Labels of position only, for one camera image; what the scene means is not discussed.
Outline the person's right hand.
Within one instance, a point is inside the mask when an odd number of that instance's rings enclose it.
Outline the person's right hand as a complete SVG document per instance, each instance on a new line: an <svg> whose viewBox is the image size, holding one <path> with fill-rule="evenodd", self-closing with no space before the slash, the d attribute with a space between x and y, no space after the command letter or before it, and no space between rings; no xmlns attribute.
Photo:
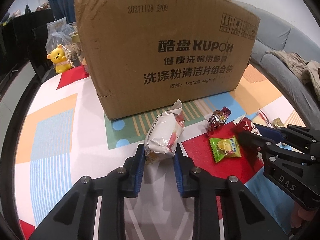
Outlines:
<svg viewBox="0 0 320 240"><path fill-rule="evenodd" d="M302 239L319 239L319 209L307 211L294 202L290 225L290 234L293 236L298 235L298 238Z"/></svg>

